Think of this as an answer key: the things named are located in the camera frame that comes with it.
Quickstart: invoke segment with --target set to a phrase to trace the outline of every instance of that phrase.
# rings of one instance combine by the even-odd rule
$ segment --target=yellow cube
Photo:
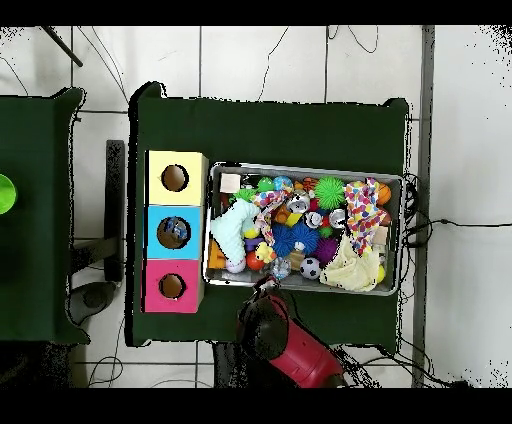
[[[207,182],[208,159],[196,152],[148,152],[149,203],[201,206]]]

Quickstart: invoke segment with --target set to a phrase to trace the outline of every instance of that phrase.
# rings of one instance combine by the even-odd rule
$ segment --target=orange ball
[[[254,250],[247,254],[245,260],[247,262],[247,266],[251,268],[253,271],[259,271],[265,265],[265,262],[260,261],[258,258],[256,258],[256,252]]]
[[[382,206],[388,202],[388,200],[391,199],[391,190],[389,187],[384,183],[379,183],[379,193],[377,197],[377,204],[379,206]]]

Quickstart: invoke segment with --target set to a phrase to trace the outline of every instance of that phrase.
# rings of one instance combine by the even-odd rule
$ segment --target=green cup
[[[16,187],[5,175],[0,174],[0,215],[8,212],[16,203]]]

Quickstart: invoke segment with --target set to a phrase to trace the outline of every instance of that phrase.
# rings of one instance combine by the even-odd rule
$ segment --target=yellow cloth
[[[336,256],[320,273],[320,282],[351,291],[370,291],[377,285],[379,254],[370,250],[362,257],[352,249],[350,237],[344,235]]]

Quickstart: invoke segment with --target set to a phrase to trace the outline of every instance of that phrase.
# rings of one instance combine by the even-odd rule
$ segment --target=green tabletop
[[[130,102],[129,184],[136,183],[129,216],[128,259],[141,269],[144,152],[197,151],[210,163],[235,161],[401,175],[408,105],[284,104],[162,98],[146,84]],[[127,286],[128,335],[153,340],[235,337],[237,310],[252,289],[207,285],[196,314],[141,313],[140,271]],[[328,344],[380,344],[395,351],[397,296],[294,292],[304,324]]]
[[[0,340],[88,343],[66,315],[69,134],[81,89],[0,96],[0,174],[18,198],[0,215]]]

